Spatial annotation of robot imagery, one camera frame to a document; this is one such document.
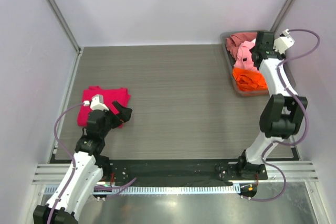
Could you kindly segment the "light pink t shirt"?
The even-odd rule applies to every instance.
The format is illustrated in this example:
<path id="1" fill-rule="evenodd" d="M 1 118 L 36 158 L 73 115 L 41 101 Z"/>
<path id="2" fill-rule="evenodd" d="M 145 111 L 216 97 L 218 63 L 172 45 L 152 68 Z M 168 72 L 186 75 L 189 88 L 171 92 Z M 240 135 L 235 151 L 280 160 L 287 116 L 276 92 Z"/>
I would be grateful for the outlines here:
<path id="1" fill-rule="evenodd" d="M 252 54 L 250 50 L 255 46 L 255 39 L 252 41 L 244 41 L 238 47 L 236 62 L 234 64 L 235 68 L 245 69 L 253 72 L 259 72 L 254 66 L 252 59 Z"/>

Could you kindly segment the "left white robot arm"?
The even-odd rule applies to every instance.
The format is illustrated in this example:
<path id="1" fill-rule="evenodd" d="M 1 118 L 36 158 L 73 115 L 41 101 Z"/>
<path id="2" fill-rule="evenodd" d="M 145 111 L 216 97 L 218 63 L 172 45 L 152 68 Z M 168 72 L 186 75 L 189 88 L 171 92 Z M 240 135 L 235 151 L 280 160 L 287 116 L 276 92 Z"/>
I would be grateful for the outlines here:
<path id="1" fill-rule="evenodd" d="M 36 206 L 34 223 L 78 223 L 81 211 L 99 181 L 107 181 L 112 174 L 110 160 L 102 156 L 108 133 L 130 120 L 132 109 L 113 101 L 113 112 L 95 95 L 90 101 L 78 103 L 88 107 L 87 124 L 75 150 L 69 154 L 71 163 L 61 183 L 45 205 Z"/>

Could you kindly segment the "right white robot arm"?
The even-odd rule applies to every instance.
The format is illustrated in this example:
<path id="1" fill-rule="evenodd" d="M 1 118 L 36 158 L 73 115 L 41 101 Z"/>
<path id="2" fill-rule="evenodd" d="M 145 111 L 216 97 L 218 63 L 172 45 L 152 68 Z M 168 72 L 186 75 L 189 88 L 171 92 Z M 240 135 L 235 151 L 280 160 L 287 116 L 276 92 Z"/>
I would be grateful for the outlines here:
<path id="1" fill-rule="evenodd" d="M 236 171 L 241 179 L 263 173 L 273 149 L 287 145 L 285 140 L 300 130 L 308 100 L 297 94 L 284 70 L 285 51 L 294 43 L 288 29 L 278 38 L 272 32 L 259 31 L 250 50 L 254 66 L 265 78 L 269 100 L 259 119 L 260 133 L 238 159 Z"/>

